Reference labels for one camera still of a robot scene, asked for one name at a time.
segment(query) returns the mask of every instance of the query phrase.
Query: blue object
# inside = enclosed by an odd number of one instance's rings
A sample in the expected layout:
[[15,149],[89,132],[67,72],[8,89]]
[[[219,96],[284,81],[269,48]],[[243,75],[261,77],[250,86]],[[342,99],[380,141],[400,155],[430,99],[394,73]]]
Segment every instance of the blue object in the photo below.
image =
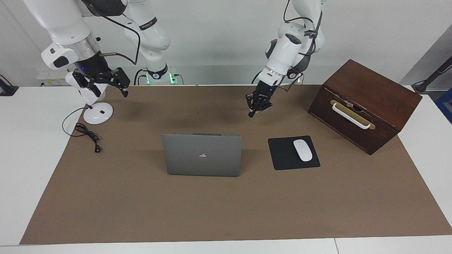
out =
[[435,101],[436,106],[452,123],[452,88]]

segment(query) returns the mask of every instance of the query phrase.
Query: dark brown wooden box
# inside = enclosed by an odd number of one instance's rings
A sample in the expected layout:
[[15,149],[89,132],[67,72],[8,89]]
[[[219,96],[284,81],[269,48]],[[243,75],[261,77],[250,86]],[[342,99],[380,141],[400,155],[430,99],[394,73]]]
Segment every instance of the dark brown wooden box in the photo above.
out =
[[322,85],[308,112],[371,155],[402,130],[421,98],[348,60]]

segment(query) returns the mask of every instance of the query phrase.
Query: white handle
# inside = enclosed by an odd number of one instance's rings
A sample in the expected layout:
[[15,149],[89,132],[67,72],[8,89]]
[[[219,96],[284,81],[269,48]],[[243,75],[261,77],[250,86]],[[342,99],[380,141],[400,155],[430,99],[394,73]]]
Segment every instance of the white handle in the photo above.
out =
[[356,124],[356,125],[357,125],[358,127],[360,127],[361,129],[367,130],[367,129],[371,126],[371,124],[369,124],[369,125],[367,125],[367,126],[364,126],[362,123],[356,121],[353,117],[351,117],[351,116],[347,115],[346,113],[340,111],[340,109],[338,109],[338,108],[336,107],[336,104],[337,104],[337,103],[334,103],[334,104],[333,104],[333,110],[334,110],[336,113],[338,113],[339,115],[341,115],[341,116],[345,117],[346,119],[350,120],[352,123]]

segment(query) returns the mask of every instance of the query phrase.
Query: laptop logo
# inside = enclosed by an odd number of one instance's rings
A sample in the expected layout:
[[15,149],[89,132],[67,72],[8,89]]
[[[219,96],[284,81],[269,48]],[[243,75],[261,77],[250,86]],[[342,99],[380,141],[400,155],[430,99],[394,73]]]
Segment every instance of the laptop logo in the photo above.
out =
[[202,161],[207,160],[207,155],[206,155],[206,154],[201,154],[201,155],[199,156],[199,158],[200,158]]

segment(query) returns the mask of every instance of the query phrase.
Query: computer mouse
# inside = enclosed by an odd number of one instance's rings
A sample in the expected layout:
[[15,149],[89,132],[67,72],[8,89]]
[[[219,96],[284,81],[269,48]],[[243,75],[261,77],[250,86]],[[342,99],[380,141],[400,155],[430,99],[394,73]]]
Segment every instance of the computer mouse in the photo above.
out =
[[306,143],[306,141],[302,139],[297,139],[293,142],[293,145],[295,146],[295,150],[297,151],[298,156],[302,161],[312,160],[312,152],[309,149],[309,146]]

